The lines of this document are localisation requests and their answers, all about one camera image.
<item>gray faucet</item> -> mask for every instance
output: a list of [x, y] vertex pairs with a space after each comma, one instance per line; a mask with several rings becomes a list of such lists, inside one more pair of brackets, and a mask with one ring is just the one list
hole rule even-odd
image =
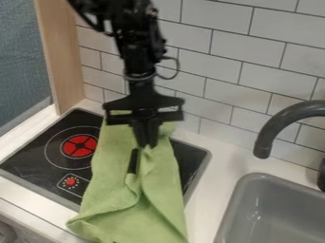
[[325, 117], [325, 101], [297, 103], [278, 112], [260, 130], [254, 147], [254, 155], [260, 159], [268, 159], [274, 139], [284, 128], [311, 117]]

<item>white countertop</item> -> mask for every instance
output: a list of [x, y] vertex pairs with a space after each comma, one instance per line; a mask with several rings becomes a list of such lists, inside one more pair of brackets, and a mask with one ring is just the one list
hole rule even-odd
[[[98, 103], [88, 100], [77, 106], [102, 113]], [[0, 138], [0, 161], [58, 119], [54, 107], [50, 106]], [[262, 172], [316, 188], [316, 171], [279, 159], [256, 159], [251, 151], [181, 129], [173, 134], [173, 138], [203, 147], [212, 154], [185, 208], [192, 243], [213, 242], [234, 187], [244, 175]], [[76, 215], [75, 212], [5, 178], [0, 178], [0, 215], [29, 225], [57, 242], [85, 242], [65, 225]]]

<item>stovetop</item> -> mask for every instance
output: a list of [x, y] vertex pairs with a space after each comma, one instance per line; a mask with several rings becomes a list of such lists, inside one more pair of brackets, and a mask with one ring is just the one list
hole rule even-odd
[[[78, 210], [91, 180], [91, 158], [96, 150], [103, 117], [72, 110], [36, 139], [0, 164], [0, 175]], [[208, 152], [171, 140], [180, 166], [185, 202], [193, 192]]]

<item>sink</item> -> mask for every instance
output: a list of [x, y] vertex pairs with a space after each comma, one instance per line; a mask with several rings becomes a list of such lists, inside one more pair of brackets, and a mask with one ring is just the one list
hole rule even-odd
[[215, 239], [215, 243], [320, 242], [325, 242], [325, 195], [266, 174], [250, 174], [238, 182]]

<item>green towel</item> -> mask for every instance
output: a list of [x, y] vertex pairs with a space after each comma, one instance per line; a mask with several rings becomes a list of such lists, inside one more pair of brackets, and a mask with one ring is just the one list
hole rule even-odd
[[67, 223], [73, 232], [101, 243], [188, 242], [170, 127], [162, 126], [157, 147], [140, 150], [135, 175], [127, 173], [137, 147], [131, 128], [103, 124], [92, 180], [80, 213]]

